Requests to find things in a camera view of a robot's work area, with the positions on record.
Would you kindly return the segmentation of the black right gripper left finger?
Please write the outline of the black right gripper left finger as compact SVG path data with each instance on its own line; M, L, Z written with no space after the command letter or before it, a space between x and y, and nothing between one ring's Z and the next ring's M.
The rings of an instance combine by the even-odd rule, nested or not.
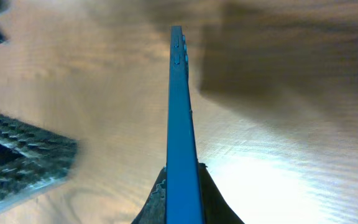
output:
M166 224L166 188L167 171L163 167L145 201L141 211L132 221L132 224Z

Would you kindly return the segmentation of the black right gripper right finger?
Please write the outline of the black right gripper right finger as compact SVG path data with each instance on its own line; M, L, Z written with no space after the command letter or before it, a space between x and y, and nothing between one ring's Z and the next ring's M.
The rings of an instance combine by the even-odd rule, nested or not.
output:
M198 164L206 224L244 224L221 195L204 163Z

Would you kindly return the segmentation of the blue smartphone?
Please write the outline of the blue smartphone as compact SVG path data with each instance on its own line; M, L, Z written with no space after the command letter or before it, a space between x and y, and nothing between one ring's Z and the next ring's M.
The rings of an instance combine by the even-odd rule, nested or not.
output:
M188 76L185 36L180 26L173 26L168 88L167 224L204 223Z

